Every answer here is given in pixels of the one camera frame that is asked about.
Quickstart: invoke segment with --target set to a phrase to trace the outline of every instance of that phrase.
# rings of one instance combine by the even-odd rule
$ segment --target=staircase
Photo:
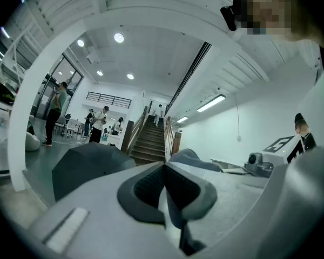
[[[159,119],[158,127],[153,121],[154,116],[149,115],[130,154],[137,166],[165,161],[163,118]]]

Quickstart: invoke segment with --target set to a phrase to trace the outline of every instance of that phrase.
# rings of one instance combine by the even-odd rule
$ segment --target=white bean bag
[[[25,150],[28,152],[36,151],[39,149],[39,140],[36,135],[26,132]]]

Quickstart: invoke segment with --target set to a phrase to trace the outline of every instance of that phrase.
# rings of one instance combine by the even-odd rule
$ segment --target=white column
[[[16,191],[25,189],[22,173],[25,169],[25,134],[36,93],[53,63],[85,31],[83,20],[74,23],[47,45],[25,73],[13,105],[8,134],[8,162]]]

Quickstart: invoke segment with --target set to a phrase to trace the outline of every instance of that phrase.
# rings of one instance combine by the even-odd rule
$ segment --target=black pants
[[[56,121],[59,119],[61,112],[58,110],[49,110],[47,123],[45,124],[45,132],[47,134],[47,143],[52,143],[52,134]]]
[[[89,143],[90,142],[97,142],[97,143],[99,143],[100,140],[101,140],[101,133],[102,133],[102,131],[100,129],[93,128],[92,129],[92,134],[90,136]]]

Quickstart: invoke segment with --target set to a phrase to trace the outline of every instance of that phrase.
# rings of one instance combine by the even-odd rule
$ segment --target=shoe
[[[46,146],[46,147],[51,147],[51,146],[52,146],[52,143],[48,143],[48,142],[46,141],[46,142],[43,142],[42,145],[43,145],[43,146]]]

